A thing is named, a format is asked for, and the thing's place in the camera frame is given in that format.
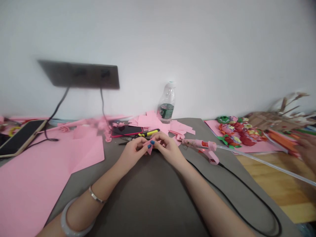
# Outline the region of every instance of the pink glue gun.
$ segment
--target pink glue gun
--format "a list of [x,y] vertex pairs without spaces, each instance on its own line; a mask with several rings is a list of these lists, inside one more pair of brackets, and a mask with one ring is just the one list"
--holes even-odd
[[199,153],[204,153],[212,165],[217,165],[220,161],[215,155],[217,145],[215,142],[203,142],[202,140],[182,139],[182,144],[198,149]]

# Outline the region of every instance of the white jade bangle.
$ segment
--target white jade bangle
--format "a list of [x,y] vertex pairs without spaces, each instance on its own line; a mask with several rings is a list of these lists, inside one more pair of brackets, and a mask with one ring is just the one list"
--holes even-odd
[[89,187],[89,192],[90,192],[90,194],[91,194],[91,196],[92,196],[92,198],[93,198],[94,200],[96,200],[96,201],[98,201],[98,202],[100,202],[100,203],[105,203],[105,202],[106,202],[106,201],[103,201],[103,200],[99,199],[99,198],[92,192],[91,186]]
[[92,224],[85,230],[81,231],[81,232],[76,232],[73,231],[72,229],[69,228],[69,226],[67,225],[67,221],[66,221],[66,214],[68,211],[68,208],[70,207],[70,205],[76,200],[77,198],[74,198],[73,200],[71,200],[64,208],[62,216],[60,218],[61,220],[61,225],[62,225],[62,229],[64,231],[64,233],[66,234],[67,237],[83,237],[86,234],[88,234],[88,232],[92,229],[95,220],[92,222]]

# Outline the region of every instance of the phone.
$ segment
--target phone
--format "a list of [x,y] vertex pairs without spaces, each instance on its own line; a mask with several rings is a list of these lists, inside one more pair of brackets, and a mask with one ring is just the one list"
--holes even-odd
[[144,130],[142,127],[134,127],[134,126],[125,125],[125,126],[121,126],[121,127],[112,128],[111,137],[113,137],[113,138],[123,137],[123,135],[132,136],[132,135],[136,135],[139,133],[143,133],[143,131]]
[[17,156],[33,141],[36,133],[41,131],[47,120],[27,122],[13,137],[0,146],[0,158]]

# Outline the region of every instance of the another person's hand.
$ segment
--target another person's hand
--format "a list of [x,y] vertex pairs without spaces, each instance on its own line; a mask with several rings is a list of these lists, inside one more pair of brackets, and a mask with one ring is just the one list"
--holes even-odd
[[149,149],[148,146],[143,146],[147,142],[144,137],[138,137],[126,144],[124,151],[117,161],[124,171],[128,172],[137,161],[146,153]]
[[161,154],[172,166],[177,166],[185,161],[185,158],[182,155],[178,145],[165,133],[157,132],[152,135],[151,138],[155,138],[156,141],[161,141],[161,143],[155,142],[154,146],[161,152]]
[[295,148],[300,153],[303,161],[316,174],[316,136],[305,136],[298,140],[298,144]]

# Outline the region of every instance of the black cable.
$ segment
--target black cable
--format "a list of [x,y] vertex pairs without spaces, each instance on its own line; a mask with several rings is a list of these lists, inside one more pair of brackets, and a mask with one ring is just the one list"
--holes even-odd
[[237,175],[235,175],[232,171],[230,171],[228,168],[226,168],[223,164],[219,163],[219,166],[223,167],[224,169],[226,169],[228,172],[230,172],[232,175],[234,175],[240,182],[242,182],[265,206],[266,208],[268,208],[268,210],[272,213],[272,215],[274,216],[274,218],[276,219],[277,225],[278,225],[278,233],[275,235],[267,235],[265,233],[263,233],[262,231],[258,230],[256,227],[254,227],[252,224],[250,224],[241,214],[240,212],[237,210],[237,208],[234,206],[234,204],[230,201],[230,199],[225,195],[225,193],[219,188],[217,187],[214,183],[212,183],[208,178],[206,178],[202,172],[194,165],[192,164],[192,162],[190,162],[189,160],[187,160],[196,170],[197,172],[204,178],[206,179],[210,184],[212,184],[225,198],[226,200],[230,203],[230,205],[232,206],[232,208],[237,212],[237,214],[241,217],[241,219],[244,220],[244,222],[246,222],[251,228],[253,228],[255,231],[257,231],[258,233],[266,236],[266,237],[278,237],[282,234],[282,225],[281,222],[279,220],[279,218],[277,217],[277,215],[274,213],[274,211],[271,209],[271,207],[264,201],[262,200],[261,197],[258,196],[258,194],[256,194],[243,180],[241,180]]
[[[106,123],[110,126],[105,114],[104,114],[104,99],[103,99],[103,93],[102,93],[102,84],[101,84],[101,81],[100,81],[100,94],[101,94],[101,100],[102,100],[102,113],[103,113],[103,116],[104,116],[104,119],[106,121]],[[128,136],[128,135],[125,135],[125,134],[122,134],[122,133],[119,133],[119,132],[114,132],[114,133],[117,133],[118,135],[122,135],[124,137],[130,137],[130,138],[133,138],[134,136]]]
[[66,89],[66,91],[65,91],[65,93],[64,93],[64,95],[63,95],[63,97],[62,97],[62,99],[59,101],[59,103],[58,103],[58,105],[57,105],[55,111],[54,111],[53,114],[49,117],[49,119],[46,121],[46,123],[45,123],[45,125],[44,125],[44,134],[45,134],[46,139],[44,139],[44,140],[42,140],[42,141],[40,141],[40,142],[34,143],[34,144],[32,144],[32,145],[30,144],[30,145],[29,145],[28,147],[26,147],[24,150],[27,150],[27,149],[29,149],[30,147],[35,146],[35,145],[37,145],[37,144],[40,144],[40,143],[42,143],[42,142],[44,142],[44,141],[51,141],[51,142],[57,142],[57,141],[59,141],[59,139],[57,139],[57,138],[48,138],[47,133],[46,133],[47,124],[49,123],[49,121],[50,121],[50,120],[55,116],[55,114],[57,113],[57,111],[58,111],[60,105],[61,105],[62,102],[65,100],[65,98],[66,98],[66,96],[67,96],[67,94],[68,94],[68,91],[69,91],[71,85],[72,85],[72,80],[70,81],[70,83],[69,83],[69,85],[68,85],[68,87],[67,87],[67,89]]

